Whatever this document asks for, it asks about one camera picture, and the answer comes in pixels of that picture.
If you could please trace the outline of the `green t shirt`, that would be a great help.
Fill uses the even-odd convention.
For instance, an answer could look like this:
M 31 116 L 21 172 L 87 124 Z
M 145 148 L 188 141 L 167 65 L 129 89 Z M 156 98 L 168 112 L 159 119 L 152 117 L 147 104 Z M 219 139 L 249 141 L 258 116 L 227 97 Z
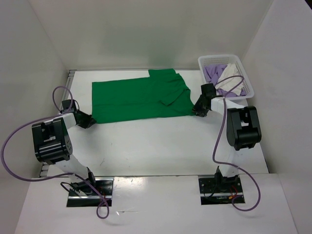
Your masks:
M 92 83 L 92 116 L 98 124 L 192 116 L 191 90 L 174 69 L 145 78 Z

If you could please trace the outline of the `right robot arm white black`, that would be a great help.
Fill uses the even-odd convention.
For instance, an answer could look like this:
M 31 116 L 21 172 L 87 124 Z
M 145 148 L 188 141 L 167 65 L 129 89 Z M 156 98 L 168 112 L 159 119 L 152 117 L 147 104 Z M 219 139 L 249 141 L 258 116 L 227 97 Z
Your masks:
M 262 139 L 262 133 L 257 109 L 254 106 L 239 105 L 221 96 L 200 95 L 192 112 L 198 117 L 206 117 L 209 111 L 222 115 L 212 160 L 218 165 L 214 186 L 218 191 L 224 192 L 238 178 L 240 166 L 235 164 L 235 158 L 242 149 L 251 149 L 258 144 Z M 216 159 L 216 152 L 224 130 L 231 151 L 227 160 L 219 161 Z

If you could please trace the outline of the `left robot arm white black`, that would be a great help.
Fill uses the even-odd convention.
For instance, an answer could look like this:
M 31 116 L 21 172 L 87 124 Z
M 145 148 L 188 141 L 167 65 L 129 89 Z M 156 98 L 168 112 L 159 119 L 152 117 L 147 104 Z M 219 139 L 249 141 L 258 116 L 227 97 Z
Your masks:
M 76 125 L 88 129 L 94 124 L 96 120 L 91 115 L 78 110 L 61 113 L 51 120 L 32 125 L 37 160 L 55 165 L 64 173 L 69 173 L 73 190 L 86 195 L 96 192 L 97 182 L 91 170 L 73 155 L 68 130 Z

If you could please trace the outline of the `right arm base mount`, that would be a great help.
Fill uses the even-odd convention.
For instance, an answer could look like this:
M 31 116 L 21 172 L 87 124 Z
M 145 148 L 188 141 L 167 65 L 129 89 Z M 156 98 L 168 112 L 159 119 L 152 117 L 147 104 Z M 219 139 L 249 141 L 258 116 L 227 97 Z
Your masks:
M 216 184 L 213 175 L 198 177 L 201 205 L 222 205 L 245 203 L 241 180 L 238 176 L 233 181 Z

